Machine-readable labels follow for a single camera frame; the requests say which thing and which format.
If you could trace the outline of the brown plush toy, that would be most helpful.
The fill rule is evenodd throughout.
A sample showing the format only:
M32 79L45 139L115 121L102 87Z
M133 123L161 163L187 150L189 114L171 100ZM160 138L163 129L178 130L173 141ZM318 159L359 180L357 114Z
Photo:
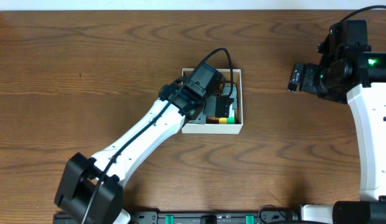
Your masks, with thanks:
M207 124L219 124L220 118L214 117L214 116L207 116L206 117L206 123Z

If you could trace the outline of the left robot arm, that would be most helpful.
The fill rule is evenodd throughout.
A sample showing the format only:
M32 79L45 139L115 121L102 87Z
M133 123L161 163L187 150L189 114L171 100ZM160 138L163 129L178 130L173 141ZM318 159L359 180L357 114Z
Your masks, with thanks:
M124 187L146 158L189 121L202 121L206 108L234 116L238 72L204 63L159 91L147 114L117 141L87 158L72 156L63 171L54 203L77 223L129 223Z

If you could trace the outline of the yellow grey toy truck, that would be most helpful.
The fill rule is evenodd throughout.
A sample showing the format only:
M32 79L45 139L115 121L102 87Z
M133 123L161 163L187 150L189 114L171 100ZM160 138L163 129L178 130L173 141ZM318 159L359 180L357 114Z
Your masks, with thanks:
M231 99L233 99L232 109L235 110L237 108L237 87L234 83L225 83L225 86L223 87L223 96L230 96Z

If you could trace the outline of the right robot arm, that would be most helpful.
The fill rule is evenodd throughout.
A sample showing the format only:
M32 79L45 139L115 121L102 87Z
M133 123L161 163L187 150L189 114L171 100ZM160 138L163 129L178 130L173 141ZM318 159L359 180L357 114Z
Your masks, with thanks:
M319 44L319 64L296 63L288 91L349 105L361 163L358 201L306 204L300 223L386 223L386 52L372 52L367 23L343 20Z

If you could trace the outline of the multicoloured puzzle cube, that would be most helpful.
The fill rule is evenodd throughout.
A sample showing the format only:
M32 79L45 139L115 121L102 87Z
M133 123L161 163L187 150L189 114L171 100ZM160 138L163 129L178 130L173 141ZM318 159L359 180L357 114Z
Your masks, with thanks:
M235 119L235 110L231 110L229 112L229 117L227 118L219 118L219 124L235 124L236 119Z

